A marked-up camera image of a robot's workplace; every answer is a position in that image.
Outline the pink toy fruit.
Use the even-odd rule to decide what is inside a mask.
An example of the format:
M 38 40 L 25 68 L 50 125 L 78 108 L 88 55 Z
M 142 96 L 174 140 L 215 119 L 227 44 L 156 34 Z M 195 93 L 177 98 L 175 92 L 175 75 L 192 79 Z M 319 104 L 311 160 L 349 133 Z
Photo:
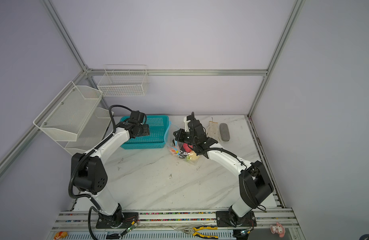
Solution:
M 192 147 L 188 144 L 183 144 L 184 152 L 190 153 L 192 151 Z

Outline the clear zip bag blue zipper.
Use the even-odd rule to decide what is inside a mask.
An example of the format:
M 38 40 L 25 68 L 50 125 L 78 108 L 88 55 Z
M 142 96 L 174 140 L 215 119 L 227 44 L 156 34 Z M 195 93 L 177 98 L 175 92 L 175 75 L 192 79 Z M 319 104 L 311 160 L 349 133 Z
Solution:
M 176 155 L 173 155 L 171 151 L 169 150 L 169 152 L 173 156 L 176 156 L 189 164 L 196 165 L 198 163 L 199 158 L 197 161 L 194 161 L 194 162 L 190 161 L 189 153 L 184 152 L 184 149 L 183 149 L 184 143 L 175 141 L 173 132 L 177 130 L 179 130 L 179 127 L 177 127 L 171 121 L 169 121 L 169 128 L 165 132 L 165 145 L 167 146 L 167 149 L 169 150 L 169 148 L 175 148 L 178 151 Z

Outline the cream toy pear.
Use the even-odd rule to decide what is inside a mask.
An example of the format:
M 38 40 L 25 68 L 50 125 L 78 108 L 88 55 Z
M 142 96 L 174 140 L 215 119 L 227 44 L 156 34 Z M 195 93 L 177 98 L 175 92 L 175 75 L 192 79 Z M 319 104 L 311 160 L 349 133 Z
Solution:
M 198 158 L 199 158 L 199 156 L 196 153 L 193 153 L 193 152 L 189 153 L 189 160 L 190 161 L 192 161 L 192 162 L 197 161 Z

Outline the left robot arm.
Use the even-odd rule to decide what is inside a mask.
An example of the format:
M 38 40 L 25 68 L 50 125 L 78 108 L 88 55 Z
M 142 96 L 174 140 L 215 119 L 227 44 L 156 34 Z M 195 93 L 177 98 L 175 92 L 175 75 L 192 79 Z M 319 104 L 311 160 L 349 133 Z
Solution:
M 131 110 L 130 116 L 119 123 L 115 123 L 111 109 L 109 114 L 112 132 L 90 150 L 72 156 L 68 194 L 72 199 L 88 198 L 99 217 L 115 228 L 122 224 L 124 216 L 121 205 L 107 188 L 108 175 L 104 164 L 128 140 L 149 136 L 150 129 L 147 115 L 139 111 Z

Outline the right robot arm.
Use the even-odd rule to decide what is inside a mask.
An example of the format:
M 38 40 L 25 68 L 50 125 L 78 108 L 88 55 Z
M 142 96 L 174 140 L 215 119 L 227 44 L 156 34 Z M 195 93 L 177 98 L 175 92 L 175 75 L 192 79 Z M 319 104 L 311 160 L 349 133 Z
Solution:
M 229 208 L 230 215 L 240 219 L 258 207 L 264 210 L 262 202 L 272 194 L 274 186 L 262 162 L 246 161 L 226 150 L 217 140 L 206 135 L 194 113 L 184 117 L 184 129 L 175 131 L 173 136 L 175 141 L 188 144 L 196 155 L 219 163 L 238 178 L 239 198 Z

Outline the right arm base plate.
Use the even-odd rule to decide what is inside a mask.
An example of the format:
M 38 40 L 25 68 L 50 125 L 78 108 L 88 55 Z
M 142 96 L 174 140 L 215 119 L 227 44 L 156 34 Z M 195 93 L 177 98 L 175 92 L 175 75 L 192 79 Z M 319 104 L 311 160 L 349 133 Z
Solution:
M 218 227 L 256 227 L 256 217 L 253 211 L 246 213 L 243 217 L 238 217 L 233 211 L 217 211 L 215 213 Z

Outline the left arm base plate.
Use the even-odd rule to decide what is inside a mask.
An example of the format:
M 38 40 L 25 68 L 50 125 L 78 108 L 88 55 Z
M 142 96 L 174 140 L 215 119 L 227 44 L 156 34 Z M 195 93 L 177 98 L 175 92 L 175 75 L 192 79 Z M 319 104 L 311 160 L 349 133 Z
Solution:
M 138 219 L 139 213 L 137 212 L 122 212 L 121 215 L 114 214 L 113 216 L 99 214 L 96 229 L 127 229 L 132 222 L 137 222 Z

